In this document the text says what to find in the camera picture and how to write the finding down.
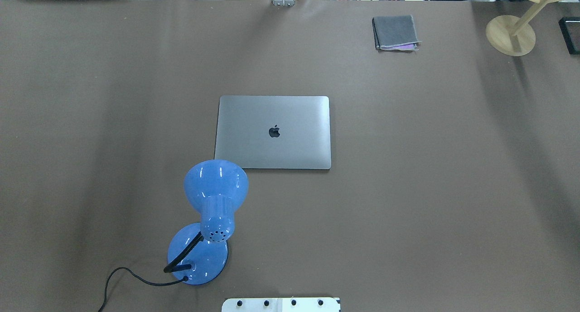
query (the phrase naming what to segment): silver laptop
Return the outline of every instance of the silver laptop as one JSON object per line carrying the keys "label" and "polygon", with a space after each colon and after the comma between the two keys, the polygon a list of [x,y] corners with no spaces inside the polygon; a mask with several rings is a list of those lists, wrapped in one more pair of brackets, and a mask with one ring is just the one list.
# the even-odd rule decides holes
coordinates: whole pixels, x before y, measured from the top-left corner
{"label": "silver laptop", "polygon": [[330,169],[328,97],[224,95],[215,159],[242,168]]}

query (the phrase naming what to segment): lamp base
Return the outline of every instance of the lamp base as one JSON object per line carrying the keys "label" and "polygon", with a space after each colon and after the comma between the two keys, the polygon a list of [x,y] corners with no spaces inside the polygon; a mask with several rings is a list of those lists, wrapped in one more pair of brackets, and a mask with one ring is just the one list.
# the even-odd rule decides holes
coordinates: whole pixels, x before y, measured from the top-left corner
{"label": "lamp base", "polygon": [[[183,251],[200,229],[199,223],[194,223],[183,227],[175,234],[169,244],[167,263],[172,262]],[[191,269],[176,271],[173,275],[177,279],[182,279],[183,276],[188,277],[189,280],[184,283],[189,285],[202,285],[212,281],[222,272],[226,266],[227,257],[227,241],[216,243],[204,239],[178,264],[178,266],[191,264]]]}
{"label": "lamp base", "polygon": [[509,35],[519,19],[512,15],[501,15],[487,23],[485,28],[487,40],[502,54],[517,57],[534,49],[536,33],[529,24],[526,24],[517,35]]}

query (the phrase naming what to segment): blue round lamp base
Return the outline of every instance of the blue round lamp base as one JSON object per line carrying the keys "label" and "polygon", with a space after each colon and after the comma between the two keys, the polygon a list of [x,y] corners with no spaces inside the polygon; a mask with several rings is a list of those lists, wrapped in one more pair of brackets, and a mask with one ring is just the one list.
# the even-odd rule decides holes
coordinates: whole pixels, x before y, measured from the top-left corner
{"label": "blue round lamp base", "polygon": [[[194,223],[183,227],[175,234],[169,244],[167,263],[172,262],[183,251],[199,230],[199,223]],[[216,243],[204,239],[178,264],[178,266],[191,264],[191,269],[176,271],[173,274],[177,279],[188,277],[189,280],[184,283],[189,285],[202,285],[212,281],[222,272],[226,266],[227,256],[227,241]]]}

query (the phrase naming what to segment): folded gray cloth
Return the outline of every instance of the folded gray cloth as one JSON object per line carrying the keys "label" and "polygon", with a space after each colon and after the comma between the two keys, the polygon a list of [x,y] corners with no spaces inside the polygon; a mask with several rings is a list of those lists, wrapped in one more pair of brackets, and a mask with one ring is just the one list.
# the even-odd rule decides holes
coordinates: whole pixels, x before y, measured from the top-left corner
{"label": "folded gray cloth", "polygon": [[413,16],[375,16],[375,47],[381,50],[417,50],[417,31]]}

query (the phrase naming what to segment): lamp head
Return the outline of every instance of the lamp head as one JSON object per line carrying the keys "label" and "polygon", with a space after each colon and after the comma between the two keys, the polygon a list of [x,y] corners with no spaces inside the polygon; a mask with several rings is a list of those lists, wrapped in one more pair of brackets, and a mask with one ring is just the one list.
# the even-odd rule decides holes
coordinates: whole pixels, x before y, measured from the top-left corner
{"label": "lamp head", "polygon": [[223,242],[236,229],[234,212],[248,194],[248,176],[229,161],[211,160],[195,165],[185,176],[187,199],[201,214],[201,235],[210,242]]}

